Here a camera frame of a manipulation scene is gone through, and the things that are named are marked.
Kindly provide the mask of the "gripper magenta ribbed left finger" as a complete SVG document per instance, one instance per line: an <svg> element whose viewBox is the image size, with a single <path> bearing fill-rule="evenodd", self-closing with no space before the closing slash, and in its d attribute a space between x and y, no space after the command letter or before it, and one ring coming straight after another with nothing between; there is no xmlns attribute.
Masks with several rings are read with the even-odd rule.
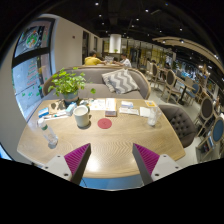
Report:
<svg viewBox="0 0 224 224"><path fill-rule="evenodd" d="M72 173L71 182L79 185L91 154L91 144L85 144L64 156Z"/></svg>

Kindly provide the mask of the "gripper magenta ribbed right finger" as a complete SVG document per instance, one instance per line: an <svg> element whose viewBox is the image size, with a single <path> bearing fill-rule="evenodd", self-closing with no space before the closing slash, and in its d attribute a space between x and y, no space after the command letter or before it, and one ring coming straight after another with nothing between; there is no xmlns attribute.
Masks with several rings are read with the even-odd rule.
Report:
<svg viewBox="0 0 224 224"><path fill-rule="evenodd" d="M136 160L143 183L145 185L152 183L153 179L151 175L160 156L136 143L133 144L132 153Z"/></svg>

